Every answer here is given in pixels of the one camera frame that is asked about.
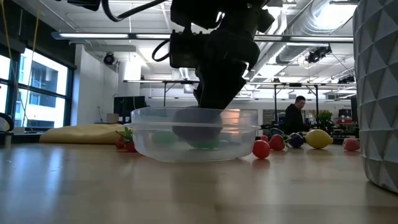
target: transparent container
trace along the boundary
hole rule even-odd
[[[225,161],[249,155],[257,115],[235,110],[143,108],[131,112],[135,147],[164,162]]]

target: red fruit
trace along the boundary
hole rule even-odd
[[[268,136],[261,136],[261,140],[268,142]]]
[[[134,146],[134,142],[132,142],[132,141],[129,141],[126,144],[126,149],[127,149],[127,152],[137,152],[136,147]]]
[[[253,154],[259,159],[265,159],[269,156],[269,145],[264,140],[257,140],[254,142]]]
[[[275,151],[281,151],[285,149],[285,141],[282,136],[275,134],[271,137],[268,142],[269,147]]]
[[[115,143],[116,149],[124,149],[124,137],[120,137]]]
[[[344,139],[343,148],[349,152],[357,151],[361,147],[360,143],[356,139]]]

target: table surface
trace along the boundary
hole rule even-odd
[[[397,223],[398,196],[359,152],[272,152],[173,164],[113,146],[0,149],[0,223]]]

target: white geometric object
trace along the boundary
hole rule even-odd
[[[398,192],[398,0],[361,0],[354,13],[361,155],[366,177]]]

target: person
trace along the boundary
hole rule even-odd
[[[301,115],[301,109],[305,105],[305,97],[296,97],[295,103],[288,106],[285,110],[285,123],[284,132],[285,134],[299,133],[304,131],[303,116]]]

